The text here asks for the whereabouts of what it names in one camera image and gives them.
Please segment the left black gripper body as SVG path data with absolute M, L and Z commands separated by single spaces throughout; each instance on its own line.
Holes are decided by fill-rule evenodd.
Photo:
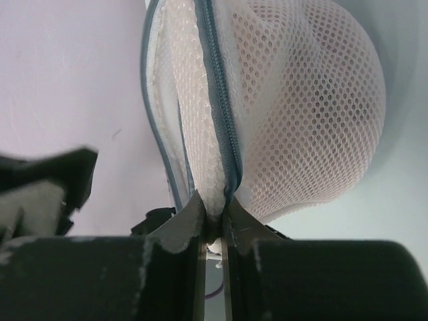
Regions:
M 90 196 L 97 158 L 88 147 L 33 159 L 1 155 L 1 242 L 66 235 Z

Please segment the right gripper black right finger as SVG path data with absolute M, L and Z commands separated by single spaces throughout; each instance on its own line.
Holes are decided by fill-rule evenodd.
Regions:
M 283 241 L 248 213 L 237 199 L 222 213 L 223 283 L 227 320 L 270 320 L 264 316 L 260 241 Z

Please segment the white mesh laundry bag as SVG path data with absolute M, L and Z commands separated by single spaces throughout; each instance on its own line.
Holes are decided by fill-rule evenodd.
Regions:
M 353 188 L 386 110 L 379 57 L 334 1 L 149 1 L 144 105 L 175 206 L 268 223 Z

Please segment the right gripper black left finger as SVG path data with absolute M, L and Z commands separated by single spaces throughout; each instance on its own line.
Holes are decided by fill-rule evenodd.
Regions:
M 198 192 L 146 237 L 146 319 L 203 320 L 205 207 Z

